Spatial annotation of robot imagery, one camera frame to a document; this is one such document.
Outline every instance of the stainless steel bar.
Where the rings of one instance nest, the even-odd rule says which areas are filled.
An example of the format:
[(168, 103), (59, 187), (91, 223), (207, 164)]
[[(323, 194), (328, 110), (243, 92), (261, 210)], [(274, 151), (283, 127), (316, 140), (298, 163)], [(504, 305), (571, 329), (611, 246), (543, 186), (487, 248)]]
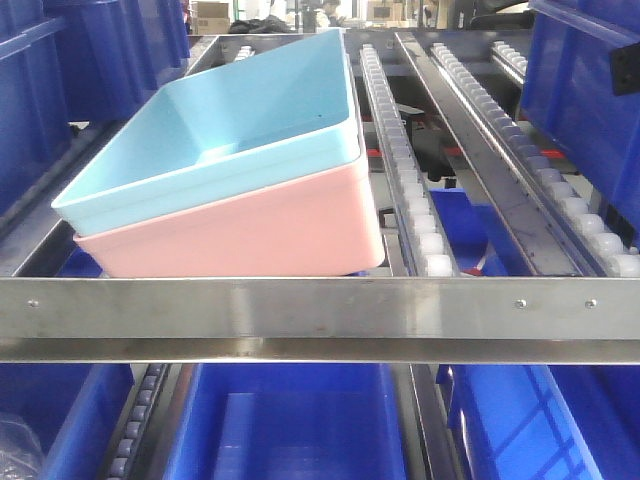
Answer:
[(195, 40), (195, 43), (191, 45), (191, 48), (189, 49), (191, 57), (189, 58), (189, 65), (187, 66), (185, 76), (208, 70), (221, 56), (220, 37), (215, 35), (205, 35), (195, 38), (197, 38), (197, 40)]
[(424, 455), (434, 480), (465, 478), (457, 452), (452, 450), (453, 439), (446, 425), (446, 412), (429, 365), (409, 367), (416, 400), (416, 415), (421, 426)]
[(1, 362), (382, 362), (638, 365), (638, 340), (442, 338), (3, 340)]
[(186, 407), (193, 369), (194, 366), (189, 364), (180, 367), (169, 404), (165, 408), (162, 424), (157, 425), (158, 439), (154, 445), (155, 450), (148, 452), (150, 463), (146, 468), (137, 470), (138, 476), (135, 478), (145, 478), (147, 480), (163, 478), (169, 455), (175, 442), (175, 436), (178, 433), (180, 420)]
[(511, 243), (508, 266), (520, 274), (580, 275), (576, 263), (551, 233), (548, 220), (521, 189), (495, 145), (487, 140), (487, 132), (478, 128), (469, 109), (443, 78), (441, 69), (411, 33), (399, 32), (396, 36), (401, 54), (465, 154), (464, 164), (453, 167), (467, 195), (479, 204), (486, 204), (489, 199), (500, 222), (495, 227), (502, 228)]
[(640, 339), (640, 279), (0, 279), (0, 327), (36, 338)]
[(405, 459), (407, 477), (411, 480), (435, 480), (425, 462), (423, 448), (424, 426), (416, 410), (416, 387), (411, 377), (411, 367), (404, 364), (391, 365), (400, 432), (402, 434), (402, 451)]

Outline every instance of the blue plastic bin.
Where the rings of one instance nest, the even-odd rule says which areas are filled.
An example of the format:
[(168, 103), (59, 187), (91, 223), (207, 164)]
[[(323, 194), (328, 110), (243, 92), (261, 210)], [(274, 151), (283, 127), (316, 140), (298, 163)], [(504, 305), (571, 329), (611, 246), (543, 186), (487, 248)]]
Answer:
[(477, 480), (603, 477), (545, 366), (448, 368), (449, 424)]
[(522, 107), (640, 228), (640, 93), (614, 95), (612, 51), (640, 42), (640, 2), (532, 0)]
[(40, 2), (0, 2), (0, 216), (69, 147), (60, 69)]
[(92, 479), (132, 385), (128, 365), (0, 364), (0, 411), (38, 436), (39, 480)]
[(199, 365), (163, 478), (405, 479), (389, 369)]
[(52, 206), (88, 236), (351, 163), (353, 95), (337, 31), (177, 80)]
[(179, 0), (44, 0), (72, 121), (130, 117), (189, 56)]

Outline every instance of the metal bracket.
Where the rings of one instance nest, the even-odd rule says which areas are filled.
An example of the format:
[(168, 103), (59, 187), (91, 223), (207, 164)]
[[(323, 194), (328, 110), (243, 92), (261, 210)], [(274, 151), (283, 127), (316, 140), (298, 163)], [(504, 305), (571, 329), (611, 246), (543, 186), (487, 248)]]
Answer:
[(640, 92), (640, 42), (613, 50), (610, 61), (614, 95)]

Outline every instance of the roller conveyor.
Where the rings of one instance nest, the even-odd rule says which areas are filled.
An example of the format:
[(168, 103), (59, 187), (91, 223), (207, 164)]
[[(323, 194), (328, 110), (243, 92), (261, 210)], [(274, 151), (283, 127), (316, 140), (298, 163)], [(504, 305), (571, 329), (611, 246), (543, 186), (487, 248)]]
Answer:
[[(486, 71), (478, 66), (480, 59), (461, 63), (447, 47), (464, 43), (465, 35), (453, 42), (447, 34), (347, 36), (356, 81), (365, 93), (360, 101), (371, 109), (397, 218), (397, 229), (381, 231), (389, 272), (340, 279), (7, 278), (0, 280), (2, 360), (403, 362), (394, 367), (394, 378), (398, 403), (405, 403), (400, 414), (412, 479), (464, 478), (442, 418), (437, 369), (429, 364), (638, 362), (640, 328), (632, 321), (637, 300), (628, 295), (638, 281), (605, 278), (615, 273), (606, 258), (585, 241), (537, 173), (547, 167), (539, 150), (475, 82), (477, 71)], [(492, 36), (473, 33), (467, 40), (477, 43), (479, 38), (495, 50)], [(265, 45), (273, 48), (280, 37), (202, 41), (205, 46), (194, 46), (202, 49), (202, 56), (192, 60), (194, 72), (238, 59), (240, 46), (257, 53)], [(455, 261), (450, 278), (428, 278), (421, 242), (424, 224), (416, 217), (424, 220), (437, 208), (422, 176), (417, 176), (415, 155), (395, 109), (394, 93), (402, 95), (394, 91), (398, 74), (417, 81), (416, 97), (433, 102), (446, 120), (463, 152), (453, 163), (458, 180), (472, 203), (486, 207), (495, 220), (490, 240), (498, 253), (511, 260), (511, 271), (545, 278), (462, 278)], [(90, 132), (83, 135), (88, 147), (78, 155), (78, 165), (118, 126), (109, 128), (95, 140), (89, 140)], [(407, 170), (416, 172), (415, 178), (403, 173)], [(36, 215), (48, 205), (43, 198), (17, 218), (40, 222)], [(415, 199), (424, 210), (417, 209)], [(424, 232), (443, 235), (436, 255), (455, 260), (442, 219), (436, 215), (433, 222), (434, 231), (429, 227)], [(49, 276), (71, 251), (72, 232), (65, 224), (47, 217), (39, 223), (41, 230), (30, 225), (18, 222), (0, 244), (0, 249), (9, 249), (19, 232), (42, 232), (32, 246), (25, 242), (24, 253), (3, 257), (5, 276)], [(51, 256), (53, 251), (60, 260)], [(42, 263), (43, 258), (52, 265)], [(316, 309), (318, 298), (331, 300)], [(59, 321), (46, 322), (51, 318)], [(176, 318), (189, 321), (177, 330)], [(283, 318), (289, 320), (286, 325)], [(607, 318), (606, 324), (598, 321), (601, 318)], [(108, 475), (159, 478), (158, 472), (164, 471), (165, 443), (170, 442), (166, 438), (177, 428), (172, 422), (184, 406), (180, 385), (186, 388), (192, 373), (189, 366), (182, 370), (178, 395), (162, 417), (170, 419), (167, 430), (157, 448), (147, 446), (155, 450), (155, 455), (147, 452), (153, 461), (127, 465), (118, 450), (124, 447), (118, 445)]]

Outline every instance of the metal rail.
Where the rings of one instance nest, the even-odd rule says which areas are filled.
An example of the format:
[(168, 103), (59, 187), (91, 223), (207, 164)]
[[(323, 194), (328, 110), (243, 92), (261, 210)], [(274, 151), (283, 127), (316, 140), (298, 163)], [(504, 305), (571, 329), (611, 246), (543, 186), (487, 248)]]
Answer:
[(519, 87), (524, 86), (527, 73), (527, 59), (508, 43), (495, 42), (491, 48), (491, 60), (515, 82)]
[(640, 279), (0, 280), (2, 361), (640, 362)]
[(608, 273), (527, 168), (546, 161), (528, 137), (453, 55), (439, 55), (446, 47), (434, 46), (434, 56), (452, 57), (439, 63), (411, 33), (397, 37), (401, 53), (465, 154), (463, 161), (453, 164), (459, 180), (473, 202), (493, 211), (492, 233), (501, 232), (494, 244), (509, 271), (553, 276)]

